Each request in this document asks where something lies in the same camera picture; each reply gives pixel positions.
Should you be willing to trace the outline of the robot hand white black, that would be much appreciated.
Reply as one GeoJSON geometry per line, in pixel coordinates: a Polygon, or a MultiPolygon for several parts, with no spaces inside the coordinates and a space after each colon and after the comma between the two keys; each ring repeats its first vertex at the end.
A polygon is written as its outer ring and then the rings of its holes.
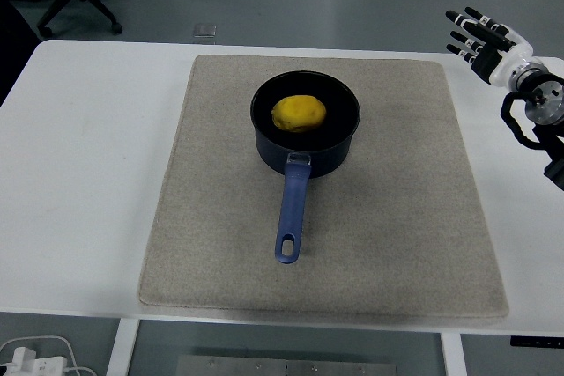
{"type": "Polygon", "coordinates": [[[448,10],[445,16],[460,28],[450,33],[457,45],[448,44],[447,50],[470,64],[487,84],[510,87],[510,79],[532,63],[532,45],[509,26],[471,7],[464,13],[448,10]]]}

